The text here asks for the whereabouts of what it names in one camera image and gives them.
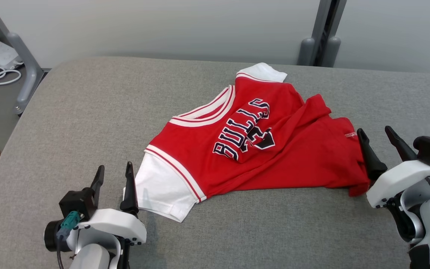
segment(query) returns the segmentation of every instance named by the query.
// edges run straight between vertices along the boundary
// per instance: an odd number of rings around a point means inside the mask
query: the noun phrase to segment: gray cushion
[[[89,58],[52,70],[0,158],[0,269],[57,268],[43,231],[62,218],[65,193],[88,186],[103,164],[99,207],[118,208],[126,162],[137,169],[171,116],[209,102],[250,65]],[[332,116],[363,127],[389,167],[400,159],[385,125],[409,142],[430,135],[430,75],[273,67],[302,97],[321,93]],[[408,267],[389,212],[346,189],[239,191],[195,205],[183,223],[147,212],[140,219],[148,239],[131,249],[132,268]]]

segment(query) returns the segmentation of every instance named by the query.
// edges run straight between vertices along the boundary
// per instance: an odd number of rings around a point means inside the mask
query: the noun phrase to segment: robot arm
[[[97,170],[90,188],[69,191],[59,202],[64,219],[46,226],[44,243],[56,251],[74,252],[70,269],[129,269],[130,247],[145,243],[147,230],[138,219],[137,193],[131,162],[126,168],[126,187],[120,211],[99,209],[104,166]]]
[[[390,170],[377,158],[364,131],[357,131],[372,180],[367,199],[372,207],[392,214],[399,235],[411,247],[411,268],[430,269],[430,137],[416,138],[416,154],[391,127],[385,131],[403,160]]]

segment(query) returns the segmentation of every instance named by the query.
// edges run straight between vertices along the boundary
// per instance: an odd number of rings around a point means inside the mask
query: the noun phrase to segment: power strip
[[[22,59],[12,47],[0,41],[0,67],[14,69]]]

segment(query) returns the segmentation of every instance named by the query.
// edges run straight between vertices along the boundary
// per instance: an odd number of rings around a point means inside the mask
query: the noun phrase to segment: basketball jersey
[[[265,63],[239,71],[210,103],[173,117],[145,149],[140,208],[183,221],[195,203],[249,189],[369,186],[356,133],[321,95],[303,101]]]

